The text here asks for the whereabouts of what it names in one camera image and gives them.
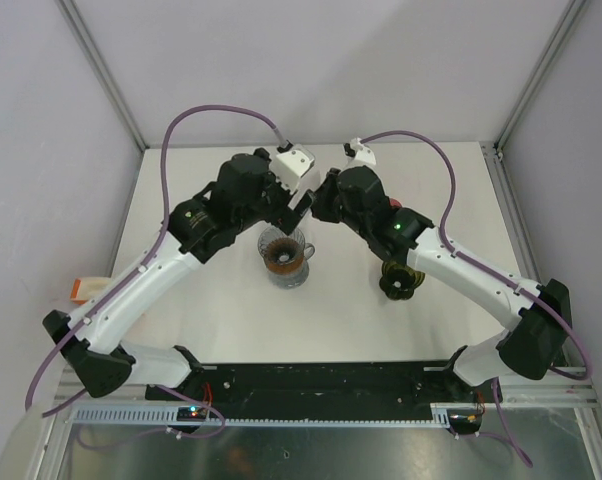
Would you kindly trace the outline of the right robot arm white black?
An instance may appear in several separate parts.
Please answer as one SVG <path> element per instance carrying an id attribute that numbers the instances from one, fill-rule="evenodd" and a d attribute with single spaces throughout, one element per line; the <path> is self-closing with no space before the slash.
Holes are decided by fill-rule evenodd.
<path id="1" fill-rule="evenodd" d="M 559 355 L 571 322 L 568 288 L 546 284 L 483 264 L 445 243 L 427 217 L 392 206 L 376 173 L 359 166 L 330 170 L 311 207 L 314 218 L 343 223 L 385 262 L 406 265 L 469 298 L 503 327 L 501 333 L 459 349 L 442 376 L 444 393 L 465 401 L 478 385 L 509 372 L 542 379 Z"/>

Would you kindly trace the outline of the right aluminium frame post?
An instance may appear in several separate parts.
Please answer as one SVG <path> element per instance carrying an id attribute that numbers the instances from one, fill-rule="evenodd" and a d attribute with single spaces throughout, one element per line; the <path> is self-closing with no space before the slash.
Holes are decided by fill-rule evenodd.
<path id="1" fill-rule="evenodd" d="M 591 1 L 587 0 L 571 0 L 567 2 L 564 11 L 553 28 L 546 45 L 493 143 L 497 152 L 504 150 L 525 117 L 527 110 L 542 88 L 555 63 L 560 58 L 590 4 Z"/>

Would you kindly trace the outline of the aluminium frame post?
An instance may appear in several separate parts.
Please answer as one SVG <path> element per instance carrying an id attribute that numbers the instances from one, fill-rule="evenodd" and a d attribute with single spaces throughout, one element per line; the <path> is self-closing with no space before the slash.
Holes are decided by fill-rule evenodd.
<path id="1" fill-rule="evenodd" d="M 555 63 L 560 58 L 590 4 L 591 1 L 587 0 L 571 0 L 567 2 L 564 11 L 553 28 L 546 45 L 493 143 L 497 152 L 504 150 L 525 117 L 527 110 L 542 88 Z"/>
<path id="2" fill-rule="evenodd" d="M 137 150 L 144 152 L 148 148 L 148 144 L 143 138 L 141 130 L 124 99 L 124 95 L 90 32 L 89 26 L 83 18 L 77 3 L 72 0 L 56 0 L 55 4 L 127 135 Z"/>

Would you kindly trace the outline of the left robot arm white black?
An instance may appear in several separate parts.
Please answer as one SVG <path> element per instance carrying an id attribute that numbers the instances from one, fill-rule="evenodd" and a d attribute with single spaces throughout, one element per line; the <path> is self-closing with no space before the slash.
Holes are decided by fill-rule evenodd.
<path id="1" fill-rule="evenodd" d="M 186 348 L 135 345 L 124 336 L 158 298 L 253 225 L 294 230 L 314 195 L 293 197 L 314 167 L 314 156 L 300 145 L 275 156 L 262 148 L 234 155 L 216 180 L 170 210 L 156 243 L 100 294 L 69 314 L 45 317 L 45 329 L 91 397 L 126 384 L 162 385 L 183 400 L 200 392 L 200 365 Z"/>

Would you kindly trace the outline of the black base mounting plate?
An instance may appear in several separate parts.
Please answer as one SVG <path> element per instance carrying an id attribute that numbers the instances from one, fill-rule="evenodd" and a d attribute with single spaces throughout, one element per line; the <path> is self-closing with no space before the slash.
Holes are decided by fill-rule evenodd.
<path id="1" fill-rule="evenodd" d="M 444 361 L 208 364 L 176 391 L 225 413 L 334 414 L 381 411 L 423 414 L 435 403 L 490 404 L 499 399 L 491 382 L 469 387 Z"/>

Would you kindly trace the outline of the orange white box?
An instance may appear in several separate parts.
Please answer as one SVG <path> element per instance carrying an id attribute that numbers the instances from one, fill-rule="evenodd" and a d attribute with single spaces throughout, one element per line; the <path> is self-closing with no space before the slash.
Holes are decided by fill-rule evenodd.
<path id="1" fill-rule="evenodd" d="M 70 301 L 81 305 L 99 295 L 110 283 L 109 277 L 76 278 L 70 293 Z"/>

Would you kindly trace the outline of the olive green dripper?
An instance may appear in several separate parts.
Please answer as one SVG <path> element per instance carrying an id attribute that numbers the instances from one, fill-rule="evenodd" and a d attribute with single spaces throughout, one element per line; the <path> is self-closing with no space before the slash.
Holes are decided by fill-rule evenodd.
<path id="1" fill-rule="evenodd" d="M 410 300 L 415 290 L 423 284 L 425 277 L 423 272 L 407 265 L 394 261 L 383 262 L 379 287 L 389 300 Z"/>

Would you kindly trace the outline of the clear glass carafe server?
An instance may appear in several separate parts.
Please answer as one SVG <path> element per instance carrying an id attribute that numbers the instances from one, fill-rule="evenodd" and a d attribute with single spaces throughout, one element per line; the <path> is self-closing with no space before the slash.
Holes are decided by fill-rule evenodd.
<path id="1" fill-rule="evenodd" d="M 315 246 L 309 243 L 305 245 L 301 258 L 292 265 L 274 267 L 265 264 L 270 281 L 282 289 L 294 289 L 301 286 L 309 276 L 309 259 L 314 253 Z"/>

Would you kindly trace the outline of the left aluminium frame post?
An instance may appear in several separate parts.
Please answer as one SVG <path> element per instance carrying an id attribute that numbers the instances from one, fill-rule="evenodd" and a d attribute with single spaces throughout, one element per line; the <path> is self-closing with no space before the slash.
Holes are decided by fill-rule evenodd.
<path id="1" fill-rule="evenodd" d="M 127 135 L 137 150 L 144 152 L 148 148 L 148 144 L 143 138 L 141 130 L 124 99 L 124 95 L 90 32 L 89 26 L 83 18 L 77 3 L 72 0 L 56 0 L 55 4 Z"/>

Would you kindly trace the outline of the clear glass dripper cone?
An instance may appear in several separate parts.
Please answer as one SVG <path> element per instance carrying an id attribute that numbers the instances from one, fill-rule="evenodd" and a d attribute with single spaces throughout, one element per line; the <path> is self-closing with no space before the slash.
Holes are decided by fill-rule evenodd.
<path id="1" fill-rule="evenodd" d="M 267 266 L 292 265 L 301 258 L 305 236 L 299 229 L 285 234 L 276 227 L 266 228 L 259 236 L 257 249 Z"/>

